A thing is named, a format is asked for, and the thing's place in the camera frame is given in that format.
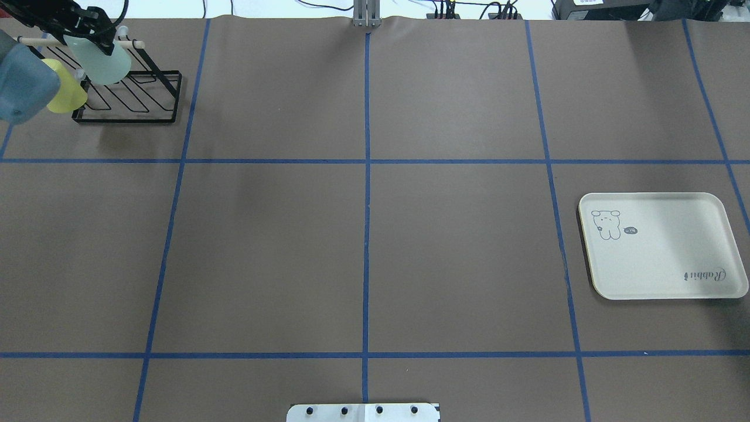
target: tray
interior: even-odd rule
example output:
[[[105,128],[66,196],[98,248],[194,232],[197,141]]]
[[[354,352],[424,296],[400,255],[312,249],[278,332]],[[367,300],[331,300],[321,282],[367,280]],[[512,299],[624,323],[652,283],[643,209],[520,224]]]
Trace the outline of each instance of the tray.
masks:
[[[738,298],[748,277],[705,192],[591,193],[578,204],[596,291],[611,300]]]

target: white rod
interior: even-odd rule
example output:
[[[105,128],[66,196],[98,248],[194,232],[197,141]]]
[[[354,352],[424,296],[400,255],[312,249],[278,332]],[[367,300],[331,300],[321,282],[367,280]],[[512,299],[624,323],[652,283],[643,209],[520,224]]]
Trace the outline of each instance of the white rod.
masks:
[[[23,45],[27,45],[30,47],[61,47],[62,43],[60,41],[57,41],[55,38],[27,38],[27,37],[18,37],[16,38],[18,42],[20,42]],[[146,48],[146,43],[144,41],[116,41],[116,43],[120,44],[120,47],[122,48],[140,48],[144,49]]]

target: white metal plate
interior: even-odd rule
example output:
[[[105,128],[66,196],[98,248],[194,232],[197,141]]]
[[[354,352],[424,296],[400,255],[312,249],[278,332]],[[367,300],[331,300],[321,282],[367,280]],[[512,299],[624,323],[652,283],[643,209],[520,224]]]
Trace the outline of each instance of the white metal plate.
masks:
[[[592,193],[578,204],[607,299],[737,298],[748,277],[722,202],[703,192]]]
[[[440,422],[440,405],[430,403],[294,405],[286,413],[286,418],[286,422]]]

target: drying rack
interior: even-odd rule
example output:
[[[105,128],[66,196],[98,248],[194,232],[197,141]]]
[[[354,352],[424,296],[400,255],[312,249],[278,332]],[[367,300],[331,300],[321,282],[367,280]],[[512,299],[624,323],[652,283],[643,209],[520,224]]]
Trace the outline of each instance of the drying rack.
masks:
[[[58,59],[81,79],[88,94],[87,102],[71,116],[78,123],[174,123],[182,93],[182,73],[162,71],[146,52],[143,41],[128,35],[117,37],[139,66],[125,78],[111,85],[98,85],[84,77],[81,64],[66,51],[66,46],[53,38],[18,37],[18,42],[40,59]]]

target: gray table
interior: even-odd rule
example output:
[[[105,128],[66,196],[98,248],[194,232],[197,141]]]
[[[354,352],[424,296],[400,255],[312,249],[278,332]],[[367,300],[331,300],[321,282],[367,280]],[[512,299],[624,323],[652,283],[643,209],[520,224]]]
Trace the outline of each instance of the gray table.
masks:
[[[0,149],[0,419],[747,419],[750,302],[601,298],[576,206],[708,191],[750,259],[750,26],[127,24],[174,125]]]

